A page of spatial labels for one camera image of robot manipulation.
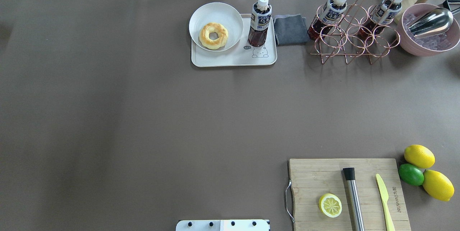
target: metal scoop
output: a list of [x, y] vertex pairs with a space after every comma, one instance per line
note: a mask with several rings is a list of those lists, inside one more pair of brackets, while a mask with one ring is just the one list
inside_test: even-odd
[[425, 38], [447, 32], [454, 21], [449, 9], [435, 8], [408, 25], [415, 38]]

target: yellow lemon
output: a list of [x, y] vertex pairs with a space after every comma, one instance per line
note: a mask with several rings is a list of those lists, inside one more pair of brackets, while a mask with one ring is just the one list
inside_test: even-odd
[[423, 172], [423, 188], [431, 197], [448, 202], [454, 195], [454, 186], [444, 174], [434, 171], [425, 170]]
[[337, 196], [326, 193], [319, 198], [319, 208], [326, 216], [336, 218], [342, 213], [342, 202]]
[[430, 168], [434, 165], [434, 154], [422, 145], [410, 145], [404, 149], [404, 158], [418, 168]]

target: bagel hole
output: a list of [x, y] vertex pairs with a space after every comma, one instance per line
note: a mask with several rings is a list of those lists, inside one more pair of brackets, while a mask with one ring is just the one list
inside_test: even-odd
[[209, 33], [209, 38], [211, 40], [216, 40], [217, 38], [219, 38], [219, 36], [217, 35], [217, 33]]

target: yellow knife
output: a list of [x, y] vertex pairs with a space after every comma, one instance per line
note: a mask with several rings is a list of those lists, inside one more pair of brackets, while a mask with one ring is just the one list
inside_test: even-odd
[[391, 220], [390, 210], [388, 209], [388, 191], [386, 190], [385, 182], [383, 182], [380, 174], [376, 174], [375, 178], [377, 179], [378, 191], [380, 192], [380, 198], [382, 199], [383, 212], [385, 214], [385, 225], [386, 231], [395, 231], [395, 226], [393, 225], [393, 220]]

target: bagel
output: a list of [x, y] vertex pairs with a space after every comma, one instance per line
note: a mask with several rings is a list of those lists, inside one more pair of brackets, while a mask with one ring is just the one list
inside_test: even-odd
[[[209, 38], [210, 33], [217, 33], [218, 38], [212, 40]], [[210, 50], [216, 50], [222, 46], [225, 46], [229, 38], [227, 29], [220, 23], [208, 23], [205, 25], [200, 32], [200, 41], [202, 45]]]

